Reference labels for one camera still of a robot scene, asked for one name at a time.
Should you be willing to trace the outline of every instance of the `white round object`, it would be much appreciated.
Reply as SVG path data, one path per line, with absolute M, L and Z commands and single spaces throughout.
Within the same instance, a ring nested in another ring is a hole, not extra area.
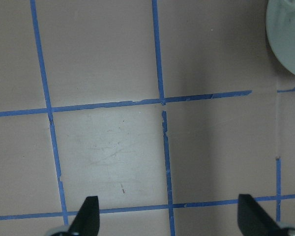
M 266 33 L 278 60 L 295 74 L 295 0 L 269 0 Z

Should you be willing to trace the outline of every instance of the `grid square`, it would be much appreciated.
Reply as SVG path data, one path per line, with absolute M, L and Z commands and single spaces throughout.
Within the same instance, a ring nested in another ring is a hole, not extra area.
M 275 219 L 275 202 L 259 202 L 262 208 Z M 177 236 L 242 236 L 237 226 L 237 204 L 178 208 L 175 212 Z
M 158 98 L 151 1 L 37 1 L 53 106 Z
M 158 1 L 167 97 L 274 88 L 266 2 Z
M 295 194 L 295 92 L 279 94 L 282 194 Z
M 30 3 L 0 0 L 0 112 L 44 107 Z
M 43 236 L 63 224 L 62 217 L 0 220 L 0 236 Z
M 169 236 L 168 210 L 145 210 L 100 214 L 98 236 Z
M 275 96 L 167 105 L 174 203 L 275 195 Z
M 295 199 L 281 201 L 281 221 L 295 226 Z
M 103 208 L 167 204 L 160 105 L 55 113 L 66 204 L 96 195 Z
M 60 211 L 47 115 L 1 117 L 0 215 Z

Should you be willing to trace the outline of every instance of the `scuff mark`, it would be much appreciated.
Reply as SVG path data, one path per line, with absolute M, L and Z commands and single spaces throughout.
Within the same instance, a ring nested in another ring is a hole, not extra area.
M 121 189 L 122 189 L 123 194 L 125 194 L 126 192 L 125 192 L 125 190 L 124 190 L 124 188 L 122 186 L 122 183 L 120 183 L 120 185 L 121 185 Z

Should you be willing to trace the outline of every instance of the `grid line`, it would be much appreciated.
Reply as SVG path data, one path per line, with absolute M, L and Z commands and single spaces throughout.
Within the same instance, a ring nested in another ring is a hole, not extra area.
M 49 119 L 50 135 L 51 135 L 53 152 L 54 152 L 54 159 L 55 159 L 56 174 L 57 174 L 57 181 L 58 181 L 59 197 L 60 197 L 60 203 L 61 203 L 61 209 L 62 209 L 63 222 L 65 225 L 68 225 L 69 222 L 68 222 L 67 208 L 66 208 L 66 204 L 65 204 L 64 189 L 63 189 L 62 181 L 60 180 L 61 168 L 60 168 L 60 160 L 59 160 L 59 154 L 58 154 L 56 130 L 55 130 L 52 106 L 51 106 L 51 101 L 50 101 L 50 96 L 49 96 L 49 89 L 48 89 L 48 83 L 47 83 L 47 76 L 46 76 L 46 70 L 45 70 L 43 51 L 42 51 L 42 46 L 41 46 L 41 41 L 40 41 L 35 0 L 30 0 L 30 9 L 31 9 L 31 14 L 32 14 L 32 21 L 33 21 L 35 42 L 36 42 L 37 55 L 38 55 L 38 61 L 39 61 L 39 68 L 40 68 L 40 73 L 41 73 L 41 79 L 42 79 L 44 96 L 45 96 L 46 107 L 47 107 L 47 114 L 48 114 L 48 119 Z
M 267 202 L 275 201 L 276 196 L 266 196 L 266 197 L 256 197 L 257 202 Z M 282 200 L 295 199 L 295 194 L 283 195 Z M 223 205 L 233 205 L 237 204 L 238 199 L 213 201 L 213 202 L 198 202 L 198 203 L 179 203 L 169 205 L 154 205 L 154 206 L 134 206 L 134 207 L 122 207 L 122 208 L 111 208 L 111 209 L 101 209 L 101 214 L 107 213 L 117 213 L 117 212 L 133 212 L 133 211 L 145 211 L 145 210 L 159 210 L 172 208 L 195 208 L 195 207 L 213 207 L 213 206 L 223 206 Z M 77 211 L 68 211 L 68 215 L 76 215 Z M 44 218 L 44 217 L 57 217 L 62 216 L 62 212 L 53 213 L 37 213 L 37 214 L 20 214 L 20 215 L 2 215 L 0 220 L 12 220 L 12 219 L 28 219 L 28 218 Z
M 165 100 L 166 102 L 188 102 L 188 101 L 197 101 L 197 100 L 228 98 L 228 97 L 235 97 L 235 96 L 248 96 L 251 93 L 252 93 L 252 90 L 244 90 L 244 91 L 199 94 L 199 95 L 180 96 L 180 97 L 168 97 L 168 98 L 165 98 Z M 51 107 L 51 111 L 52 112 L 69 112 L 69 111 L 91 110 L 91 109 L 97 109 L 97 108 L 149 105 L 149 104 L 157 104 L 157 103 L 162 104 L 160 99 L 154 98 L 154 99 L 145 99 L 141 101 L 122 101 L 122 102 L 94 103 L 94 104 L 74 105 L 74 106 L 64 106 L 64 107 Z M 33 114 L 41 114 L 41 113 L 48 113 L 48 110 L 46 108 L 38 108 L 38 109 L 17 110 L 17 111 L 4 111 L 4 112 L 0 112 L 0 117 L 33 115 Z
M 161 43 L 160 43 L 160 38 L 159 38 L 157 0 L 152 0 L 152 14 L 153 14 L 153 27 L 154 27 L 154 43 L 155 43 L 158 92 L 159 92 L 159 99 L 160 99 L 161 104 L 165 105 L 166 101 L 165 101 L 164 85 L 163 85 Z
M 171 236 L 175 236 L 175 218 L 173 209 L 173 191 L 172 191 L 172 176 L 171 176 L 171 164 L 169 155 L 169 143 L 167 137 L 167 113 L 162 112 L 163 117 L 163 138 L 164 138 L 164 153 L 165 153 L 165 169 L 166 169 L 166 183 L 167 183 L 167 198 L 168 198 L 168 213 Z

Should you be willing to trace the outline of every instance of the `metal bolt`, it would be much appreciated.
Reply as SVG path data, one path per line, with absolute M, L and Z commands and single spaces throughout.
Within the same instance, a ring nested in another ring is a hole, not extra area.
M 287 234 L 288 234 L 289 236 L 295 236 L 295 230 L 288 230 L 288 231 L 287 231 Z

